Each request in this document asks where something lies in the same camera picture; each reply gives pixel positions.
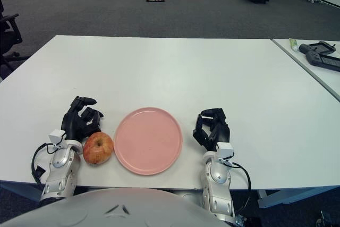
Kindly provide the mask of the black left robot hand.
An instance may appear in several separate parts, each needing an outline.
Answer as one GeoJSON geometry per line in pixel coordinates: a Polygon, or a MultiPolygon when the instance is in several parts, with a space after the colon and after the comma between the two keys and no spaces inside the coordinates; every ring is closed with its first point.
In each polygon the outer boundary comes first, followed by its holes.
{"type": "Polygon", "coordinates": [[[100,119],[104,115],[89,107],[96,103],[95,99],[76,96],[62,120],[61,130],[65,132],[67,140],[82,142],[84,138],[101,132],[100,119]]]}

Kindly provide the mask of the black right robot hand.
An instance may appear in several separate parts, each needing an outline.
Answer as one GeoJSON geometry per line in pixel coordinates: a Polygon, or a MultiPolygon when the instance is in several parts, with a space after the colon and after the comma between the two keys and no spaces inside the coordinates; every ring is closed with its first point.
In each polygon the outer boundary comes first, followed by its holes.
{"type": "Polygon", "coordinates": [[[217,143],[230,141],[230,129],[222,108],[203,110],[198,114],[193,137],[207,151],[216,152],[217,143]]]}

